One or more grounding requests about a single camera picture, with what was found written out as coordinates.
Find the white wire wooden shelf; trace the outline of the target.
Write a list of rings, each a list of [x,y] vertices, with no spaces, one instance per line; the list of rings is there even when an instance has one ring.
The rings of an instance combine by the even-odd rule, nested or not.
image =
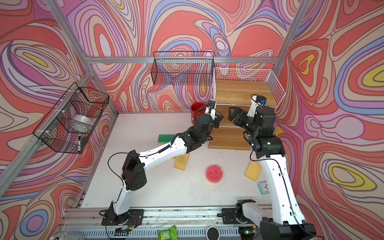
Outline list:
[[[243,129],[228,120],[229,110],[238,107],[249,111],[255,95],[267,98],[266,105],[276,109],[286,92],[272,70],[215,68],[213,93],[216,110],[224,116],[218,129],[213,129],[208,148],[214,150],[248,151]]]

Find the green sponge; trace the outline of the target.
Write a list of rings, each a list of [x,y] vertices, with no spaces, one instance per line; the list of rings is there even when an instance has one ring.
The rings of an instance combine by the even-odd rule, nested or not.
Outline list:
[[[161,135],[158,135],[158,143],[159,144],[168,143],[168,142],[170,142],[174,138],[174,136],[175,135],[173,135],[173,134],[161,134]]]

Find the pale yellow sponge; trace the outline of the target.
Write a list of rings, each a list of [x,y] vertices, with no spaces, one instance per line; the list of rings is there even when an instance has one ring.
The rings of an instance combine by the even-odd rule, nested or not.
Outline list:
[[[188,164],[189,158],[190,158],[190,154],[184,154],[181,156],[177,156],[175,163],[174,163],[174,168],[184,171],[186,169],[187,164]]]

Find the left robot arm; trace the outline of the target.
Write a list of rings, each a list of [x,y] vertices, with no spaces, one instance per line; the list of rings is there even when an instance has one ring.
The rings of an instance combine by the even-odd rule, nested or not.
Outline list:
[[[212,130],[219,128],[223,118],[214,107],[205,105],[194,113],[194,124],[186,131],[175,134],[170,142],[146,152],[132,150],[126,153],[122,173],[118,175],[122,187],[110,207],[114,213],[120,216],[128,212],[133,193],[147,183],[146,174],[152,168],[171,158],[189,154],[211,141]]]

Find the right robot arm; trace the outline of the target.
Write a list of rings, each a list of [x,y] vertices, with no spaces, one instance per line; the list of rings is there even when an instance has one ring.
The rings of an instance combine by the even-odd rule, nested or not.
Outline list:
[[[272,199],[272,215],[255,202],[238,201],[240,217],[252,221],[263,240],[310,240],[317,237],[316,228],[307,222],[296,200],[287,170],[286,152],[280,138],[274,135],[276,115],[268,106],[256,106],[249,112],[229,108],[229,121],[244,129],[243,137],[256,155],[265,173]]]

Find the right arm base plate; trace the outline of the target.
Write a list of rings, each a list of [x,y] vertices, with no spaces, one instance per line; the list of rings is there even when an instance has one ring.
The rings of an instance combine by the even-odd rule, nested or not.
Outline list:
[[[242,206],[244,203],[255,203],[254,200],[238,200],[234,208],[222,208],[217,217],[222,218],[223,224],[252,224],[253,222],[243,214]]]

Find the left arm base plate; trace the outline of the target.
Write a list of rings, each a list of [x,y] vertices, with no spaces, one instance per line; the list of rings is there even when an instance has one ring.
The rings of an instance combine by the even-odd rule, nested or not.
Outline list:
[[[128,212],[117,215],[114,209],[101,211],[102,226],[140,226],[143,222],[144,210],[143,209],[129,209]]]

